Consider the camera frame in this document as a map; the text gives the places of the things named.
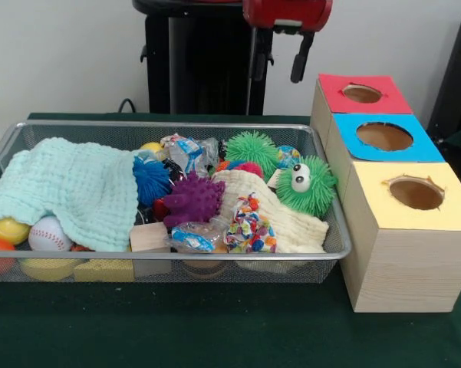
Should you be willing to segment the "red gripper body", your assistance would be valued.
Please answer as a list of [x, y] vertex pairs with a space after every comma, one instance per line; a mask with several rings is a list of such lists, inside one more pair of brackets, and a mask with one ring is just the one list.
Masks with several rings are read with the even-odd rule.
[[327, 23], [333, 2], [301, 0], [251, 0], [242, 2], [245, 20], [256, 28], [295, 28], [318, 32]]

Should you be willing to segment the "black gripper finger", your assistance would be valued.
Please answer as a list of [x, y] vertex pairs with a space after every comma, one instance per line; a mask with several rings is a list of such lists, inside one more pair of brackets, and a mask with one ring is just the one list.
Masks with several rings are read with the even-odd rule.
[[254, 46], [252, 55], [252, 80], [261, 81], [267, 64], [265, 31], [261, 28], [255, 29]]
[[308, 61], [308, 55], [311, 46], [314, 41], [314, 32], [305, 32], [301, 34], [303, 39], [300, 44], [298, 53], [295, 55], [295, 59], [291, 69], [291, 82], [297, 84], [303, 80], [305, 74], [305, 68]]

